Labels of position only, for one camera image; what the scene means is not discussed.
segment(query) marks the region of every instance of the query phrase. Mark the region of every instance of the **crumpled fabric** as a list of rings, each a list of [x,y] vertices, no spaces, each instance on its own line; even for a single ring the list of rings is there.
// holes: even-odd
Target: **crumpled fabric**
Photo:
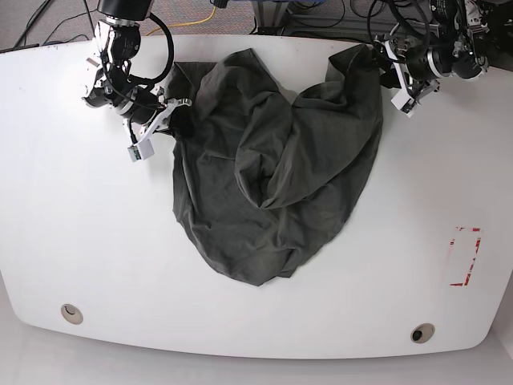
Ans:
[[[217,273],[289,278],[341,231],[382,134],[367,46],[331,56],[325,82],[292,105],[251,49],[175,63],[168,95],[193,100],[194,135],[176,137],[174,213]]]

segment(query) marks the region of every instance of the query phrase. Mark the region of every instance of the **yellow cable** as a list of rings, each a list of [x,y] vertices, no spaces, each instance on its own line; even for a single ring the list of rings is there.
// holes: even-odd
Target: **yellow cable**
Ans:
[[[168,28],[173,28],[174,26],[193,26],[195,24],[201,24],[202,22],[207,22],[210,20],[214,14],[216,13],[216,7],[214,6],[214,9],[212,10],[212,13],[207,18],[204,18],[203,20],[198,20],[197,22],[180,22],[178,24],[171,24],[170,26],[167,26]],[[162,28],[155,28],[154,30],[150,30],[146,36],[149,36],[150,34],[154,34],[155,32],[161,30]]]

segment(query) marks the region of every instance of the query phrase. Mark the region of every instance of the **dark gray cloth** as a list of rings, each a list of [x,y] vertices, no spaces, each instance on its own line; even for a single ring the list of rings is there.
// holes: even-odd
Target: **dark gray cloth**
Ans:
[[[175,64],[168,92],[194,101],[195,132],[177,138],[174,212],[216,272],[290,277],[342,229],[382,132],[371,61],[365,45],[330,57],[325,82],[292,106],[253,50]]]

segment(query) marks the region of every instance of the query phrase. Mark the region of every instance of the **white table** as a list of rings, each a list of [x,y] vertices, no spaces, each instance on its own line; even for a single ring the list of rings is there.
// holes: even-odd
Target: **white table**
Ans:
[[[175,44],[177,61],[253,47],[288,96],[321,82],[328,56],[351,45],[185,35]],[[90,49],[0,55],[0,270],[23,322],[139,347],[281,359],[415,355],[485,338],[513,269],[511,73],[444,80],[411,120],[385,91],[378,158],[341,234],[291,279],[253,287],[211,270],[176,223],[173,139],[155,138],[156,155],[133,164],[121,119],[80,100]],[[146,38],[132,71],[157,75],[165,57],[163,38]],[[64,320],[65,303],[83,312],[81,325]],[[434,337],[412,343],[425,322]]]

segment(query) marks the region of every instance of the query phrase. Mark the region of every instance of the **round hole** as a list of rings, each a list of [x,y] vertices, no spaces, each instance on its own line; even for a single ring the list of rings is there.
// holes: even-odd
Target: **round hole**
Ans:
[[[434,334],[434,326],[430,323],[423,323],[411,332],[411,340],[415,343],[428,342]]]
[[[73,325],[79,325],[83,321],[83,316],[80,310],[70,304],[66,304],[61,307],[61,314],[64,319]]]

